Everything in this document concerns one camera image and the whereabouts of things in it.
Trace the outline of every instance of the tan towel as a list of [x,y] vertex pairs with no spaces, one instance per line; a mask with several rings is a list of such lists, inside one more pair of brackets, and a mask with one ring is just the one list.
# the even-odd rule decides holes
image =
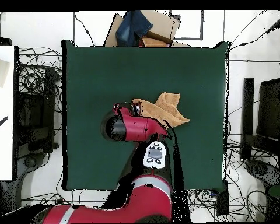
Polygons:
[[142,38],[145,47],[167,47],[167,44],[160,40],[155,40],[153,38]]
[[155,104],[146,100],[133,99],[133,103],[140,103],[141,115],[144,117],[155,118],[168,129],[166,120],[171,127],[189,122],[190,120],[183,117],[177,109],[180,100],[179,93],[162,93]]

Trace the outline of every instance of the black frame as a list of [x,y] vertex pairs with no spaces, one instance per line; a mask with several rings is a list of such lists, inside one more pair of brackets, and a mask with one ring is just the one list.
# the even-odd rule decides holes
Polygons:
[[204,22],[204,11],[200,11],[200,37],[199,38],[174,38],[173,40],[203,40],[203,22]]

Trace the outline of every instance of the power cord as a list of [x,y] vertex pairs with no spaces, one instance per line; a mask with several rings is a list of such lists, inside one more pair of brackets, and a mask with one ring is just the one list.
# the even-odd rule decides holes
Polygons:
[[80,20],[77,18],[76,12],[74,12],[73,14],[74,14],[74,16],[75,16],[75,19],[76,19],[77,21],[81,22],[81,24],[83,25],[83,27],[84,27],[84,29],[85,29],[85,32],[89,35],[89,37],[90,37],[90,39],[91,39],[91,42],[92,42],[93,46],[95,47],[95,44],[94,44],[94,42],[93,42],[93,40],[92,40],[92,37],[91,37],[89,31],[88,31],[88,30],[86,29],[86,27],[84,26],[84,23],[83,23],[82,21],[80,21]]
[[247,44],[254,43],[254,42],[256,42],[257,40],[259,40],[260,38],[262,38],[263,35],[268,34],[268,33],[270,33],[271,31],[274,31],[274,30],[276,30],[276,29],[279,28],[279,27],[280,27],[280,18],[279,18],[279,20],[277,20],[267,31],[265,31],[261,36],[259,36],[257,39],[255,39],[255,40],[253,40],[253,41],[250,41],[250,42],[247,42],[247,43],[241,43],[241,44],[239,44],[239,45],[236,45],[235,47],[232,47],[230,50],[232,50],[232,49],[234,49],[234,48],[236,48],[236,47],[239,47],[239,46],[245,46],[245,45],[247,45]]
[[238,36],[236,36],[236,38],[232,41],[232,43],[231,43],[231,46],[232,46],[232,44],[236,41],[236,39],[240,36],[240,34],[242,33],[242,32],[244,32],[244,30],[256,19],[256,18],[258,18],[260,15],[262,15],[264,12],[266,12],[267,10],[264,10],[264,11],[262,11],[262,12],[260,12],[252,21],[250,21],[249,23],[248,23],[248,25],[246,26],[246,27],[244,27],[244,29],[239,33],[239,35]]

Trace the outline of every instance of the black border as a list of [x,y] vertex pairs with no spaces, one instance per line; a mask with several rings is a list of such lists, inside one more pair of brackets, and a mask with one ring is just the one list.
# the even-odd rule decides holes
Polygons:
[[[0,37],[0,46],[13,46],[12,40],[9,38]],[[17,93],[19,88],[19,71],[20,71],[20,60],[19,60],[19,47],[14,47],[14,68],[13,68],[13,149],[12,149],[12,181],[15,181],[18,176],[18,164],[16,162],[18,156],[18,136],[16,120],[18,119],[18,101]]]
[[68,191],[68,136],[67,136],[67,122],[68,122],[68,110],[67,110],[67,41],[61,41],[62,49],[62,75],[61,75],[61,90],[62,90],[62,156],[63,156],[63,179],[61,188],[64,191]]
[[199,38],[174,38],[173,40],[203,40],[204,11],[200,11],[200,37]]
[[[67,41],[71,42],[71,44],[74,47],[78,47],[73,41],[71,40],[62,40],[61,41],[61,48],[62,48],[62,76],[61,76],[61,89],[62,89],[62,156],[63,156],[63,179],[61,183],[61,188],[64,191],[71,191],[67,189],[67,181],[68,181],[68,155],[67,155]],[[212,48],[209,47],[174,47],[174,49],[188,49],[188,48],[202,48],[202,49],[212,49],[215,50],[219,48],[223,43],[227,43],[227,49],[225,53],[225,68],[226,68],[226,85],[225,85],[225,91],[226,91],[226,104],[225,104],[225,112],[224,112],[224,119],[223,119],[223,155],[224,155],[224,168],[226,173],[226,166],[227,166],[227,135],[228,135],[228,97],[229,97],[229,51],[231,42],[227,41],[220,41],[217,45],[215,45]],[[95,46],[95,47],[89,47],[92,49],[98,49],[104,47],[102,46]],[[158,48],[158,49],[169,49],[168,47],[135,47],[138,49],[150,49],[150,48]],[[225,187],[225,181],[222,181],[222,187],[221,188],[209,188],[210,190],[215,190],[218,193],[222,193],[224,191]]]

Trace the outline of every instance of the blue cloth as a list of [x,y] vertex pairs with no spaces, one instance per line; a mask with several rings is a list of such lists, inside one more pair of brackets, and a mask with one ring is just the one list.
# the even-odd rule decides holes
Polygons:
[[129,11],[116,31],[116,40],[119,47],[136,46],[135,34],[142,38],[150,29],[151,24],[140,10]]

